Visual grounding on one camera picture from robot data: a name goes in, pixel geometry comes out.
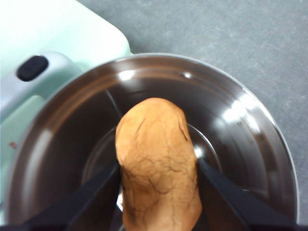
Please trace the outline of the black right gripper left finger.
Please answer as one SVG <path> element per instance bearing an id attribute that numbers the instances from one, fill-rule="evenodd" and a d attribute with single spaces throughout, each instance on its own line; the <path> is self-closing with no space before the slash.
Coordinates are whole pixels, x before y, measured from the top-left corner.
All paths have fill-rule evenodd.
<path id="1" fill-rule="evenodd" d="M 28 221 L 2 231 L 107 231 L 120 189 L 120 167 L 112 165 Z"/>

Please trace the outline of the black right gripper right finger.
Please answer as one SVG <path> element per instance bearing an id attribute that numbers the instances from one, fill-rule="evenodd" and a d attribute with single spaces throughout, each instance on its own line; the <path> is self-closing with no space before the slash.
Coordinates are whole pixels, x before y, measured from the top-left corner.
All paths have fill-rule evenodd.
<path id="1" fill-rule="evenodd" d="M 211 231 L 306 231 L 198 160 L 199 196 Z"/>

